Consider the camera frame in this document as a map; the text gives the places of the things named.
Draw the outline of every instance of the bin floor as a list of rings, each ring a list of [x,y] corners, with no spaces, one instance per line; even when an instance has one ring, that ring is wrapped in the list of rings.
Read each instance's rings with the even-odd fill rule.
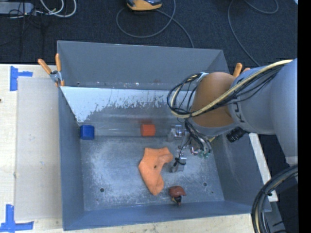
[[[175,158],[179,145],[181,138],[168,142],[166,137],[95,136],[92,141],[81,140],[85,210],[169,204],[168,191],[175,185],[187,193],[182,203],[224,200],[213,152],[200,158],[189,149],[184,150],[184,170],[173,173],[174,160],[166,163],[161,171],[163,190],[156,196],[149,192],[138,169],[144,149],[168,147]]]

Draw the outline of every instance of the brown ball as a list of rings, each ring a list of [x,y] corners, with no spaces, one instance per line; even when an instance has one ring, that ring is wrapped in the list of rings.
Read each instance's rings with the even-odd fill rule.
[[[170,187],[169,194],[173,198],[177,198],[179,196],[186,196],[185,190],[179,185]]]

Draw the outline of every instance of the gray metal tray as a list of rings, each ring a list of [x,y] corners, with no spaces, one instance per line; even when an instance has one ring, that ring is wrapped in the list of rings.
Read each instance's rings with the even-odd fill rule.
[[[168,147],[175,157],[181,139],[167,141],[180,124],[167,104],[168,91],[197,72],[228,72],[221,50],[181,49],[59,41],[66,86],[58,91],[64,230],[235,215],[251,212],[262,179],[249,136],[212,141],[205,159],[189,151],[183,171],[166,163],[163,190],[147,189],[138,165],[144,148]],[[155,124],[153,137],[140,125]],[[79,137],[95,127],[94,140]],[[177,206],[168,189],[187,195]]]

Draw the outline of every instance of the black floor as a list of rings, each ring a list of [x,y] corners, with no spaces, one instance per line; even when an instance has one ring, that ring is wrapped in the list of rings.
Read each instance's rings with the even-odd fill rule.
[[[10,1],[21,1],[20,10],[23,1],[43,10],[39,0]],[[44,1],[51,10],[60,8],[59,0]],[[54,65],[58,40],[221,49],[231,73],[237,62],[252,68],[297,57],[294,0],[162,0],[162,13],[133,13],[123,0],[76,2],[76,13],[68,18],[40,13],[10,18],[14,11],[0,15],[0,63],[36,64],[43,58]],[[68,15],[73,0],[64,3]],[[260,141],[272,176],[289,166],[274,135],[261,135]],[[283,223],[291,233],[298,232],[297,189],[294,184],[278,192]]]

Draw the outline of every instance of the orange cube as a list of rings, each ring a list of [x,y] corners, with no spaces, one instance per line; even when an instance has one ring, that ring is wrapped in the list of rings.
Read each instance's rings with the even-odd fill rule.
[[[140,134],[141,136],[154,136],[156,133],[156,127],[154,124],[141,124]]]

